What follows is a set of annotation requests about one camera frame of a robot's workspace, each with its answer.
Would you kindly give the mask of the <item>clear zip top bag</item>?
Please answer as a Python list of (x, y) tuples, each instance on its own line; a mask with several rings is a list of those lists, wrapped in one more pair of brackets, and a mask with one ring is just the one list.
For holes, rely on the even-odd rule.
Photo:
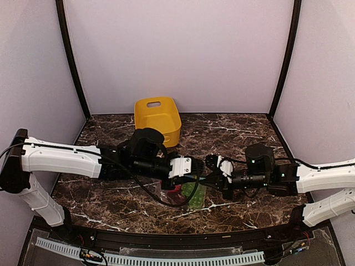
[[(162, 190), (161, 181), (159, 181), (154, 188), (154, 194), (160, 198), (160, 200), (177, 205), (185, 202), (187, 198), (191, 195), (195, 187), (195, 180), (197, 176), (187, 175), (188, 183), (181, 185), (175, 185), (173, 190)], [(187, 209), (202, 209), (205, 207), (205, 196), (206, 196), (206, 187), (202, 184), (199, 184), (191, 200), (183, 206)]]

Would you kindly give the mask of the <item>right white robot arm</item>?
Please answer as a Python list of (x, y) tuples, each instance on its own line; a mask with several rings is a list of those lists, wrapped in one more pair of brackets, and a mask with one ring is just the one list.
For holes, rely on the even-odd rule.
[(277, 197), (296, 196), (311, 191), (338, 188), (340, 191), (318, 202), (295, 207), (289, 224), (284, 226), (283, 236), (294, 241), (305, 226), (313, 227), (325, 220), (354, 211), (354, 160), (336, 162), (329, 166), (312, 166), (299, 159), (277, 165), (273, 149), (261, 143), (245, 150), (246, 169), (234, 168), (235, 160), (210, 155), (206, 157), (211, 173), (202, 184), (232, 199), (235, 190), (246, 191), (265, 188)]

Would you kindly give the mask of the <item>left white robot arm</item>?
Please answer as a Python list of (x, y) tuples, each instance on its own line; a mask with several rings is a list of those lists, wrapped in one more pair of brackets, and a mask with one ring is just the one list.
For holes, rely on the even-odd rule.
[(157, 130), (135, 130), (118, 145), (73, 146), (45, 142), (19, 129), (1, 153), (1, 190), (17, 194), (67, 242), (78, 237), (70, 212), (40, 185), (35, 172), (57, 172), (115, 181), (136, 176), (158, 179), (165, 190), (175, 180), (191, 175), (192, 158), (168, 153), (164, 136)]

